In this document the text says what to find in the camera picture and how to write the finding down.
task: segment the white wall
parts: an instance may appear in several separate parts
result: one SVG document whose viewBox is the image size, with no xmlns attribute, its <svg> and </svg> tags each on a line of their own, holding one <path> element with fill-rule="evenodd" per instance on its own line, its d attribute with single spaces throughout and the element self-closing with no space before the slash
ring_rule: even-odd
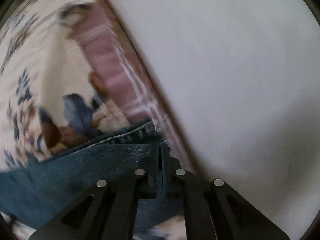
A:
<svg viewBox="0 0 320 240">
<path fill-rule="evenodd" d="M 320 27 L 303 0 L 110 0 L 194 153 L 299 239 L 320 209 Z"/>
</svg>

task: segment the denim fabric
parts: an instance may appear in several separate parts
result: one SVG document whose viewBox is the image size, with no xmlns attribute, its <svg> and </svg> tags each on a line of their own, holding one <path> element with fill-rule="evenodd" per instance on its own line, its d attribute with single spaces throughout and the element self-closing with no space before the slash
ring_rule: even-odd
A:
<svg viewBox="0 0 320 240">
<path fill-rule="evenodd" d="M 73 149 L 72 153 L 65 152 L 48 161 L 30 164 L 26 169 L 0 173 L 0 210 L 15 215 L 30 227 L 39 228 L 97 180 L 115 181 L 138 168 L 144 158 L 154 154 L 153 145 L 116 143 L 158 141 L 158 134 L 154 131 L 148 120 L 103 135 Z M 163 197 L 154 200 L 153 204 L 140 203 L 140 218 L 136 220 L 138 228 L 148 229 L 177 214 L 170 206 L 165 206 Z M 158 217 L 152 219 L 157 209 Z"/>
</svg>

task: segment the round rivet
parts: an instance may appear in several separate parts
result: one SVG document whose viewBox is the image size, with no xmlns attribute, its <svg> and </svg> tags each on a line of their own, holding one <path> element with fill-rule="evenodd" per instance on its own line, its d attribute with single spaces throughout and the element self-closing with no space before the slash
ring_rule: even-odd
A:
<svg viewBox="0 0 320 240">
<path fill-rule="evenodd" d="M 142 175 L 144 175 L 146 172 L 144 171 L 144 169 L 137 169 L 134 173 L 135 173 L 136 175 L 138 175 L 138 176 L 142 176 Z"/>
<path fill-rule="evenodd" d="M 104 179 L 100 179 L 97 181 L 98 187 L 105 187 L 107 185 L 107 182 Z"/>
<path fill-rule="evenodd" d="M 184 169 L 177 169 L 176 174 L 178 176 L 183 176 L 184 174 L 186 174 L 186 171 Z"/>
<path fill-rule="evenodd" d="M 213 182 L 217 187 L 222 187 L 224 184 L 224 181 L 222 179 L 215 179 Z"/>
</svg>

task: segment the pink fabric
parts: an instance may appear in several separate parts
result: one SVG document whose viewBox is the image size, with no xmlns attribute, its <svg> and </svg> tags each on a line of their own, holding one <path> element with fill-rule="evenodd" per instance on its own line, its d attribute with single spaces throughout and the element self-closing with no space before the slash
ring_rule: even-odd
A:
<svg viewBox="0 0 320 240">
<path fill-rule="evenodd" d="M 172 123 L 159 105 L 150 88 L 142 81 L 131 62 L 138 62 L 138 57 L 130 60 L 132 53 L 127 53 L 120 44 L 114 31 L 115 18 L 106 16 L 99 4 L 93 4 L 85 21 L 75 26 L 74 36 L 83 49 L 91 67 L 102 78 L 108 88 L 109 96 L 121 108 L 130 123 L 151 117 L 168 140 L 175 157 L 180 159 L 184 168 L 191 170 L 185 150 Z"/>
</svg>

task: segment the silver screw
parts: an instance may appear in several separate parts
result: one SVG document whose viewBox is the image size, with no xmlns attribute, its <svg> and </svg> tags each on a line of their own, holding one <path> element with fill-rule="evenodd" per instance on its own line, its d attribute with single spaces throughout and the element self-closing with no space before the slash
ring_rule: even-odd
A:
<svg viewBox="0 0 320 240">
<path fill-rule="evenodd" d="M 184 169 L 177 169 L 176 170 L 176 174 L 178 176 L 182 176 L 182 175 L 186 174 L 186 171 Z"/>
<path fill-rule="evenodd" d="M 213 182 L 217 187 L 222 187 L 224 184 L 224 181 L 222 179 L 215 179 Z"/>
<path fill-rule="evenodd" d="M 136 175 L 138 175 L 138 176 L 142 176 L 142 175 L 144 175 L 146 172 L 144 171 L 144 169 L 137 169 L 134 173 L 135 173 Z"/>
<path fill-rule="evenodd" d="M 104 179 L 100 179 L 97 181 L 98 187 L 105 187 L 107 185 L 107 182 Z"/>
</svg>

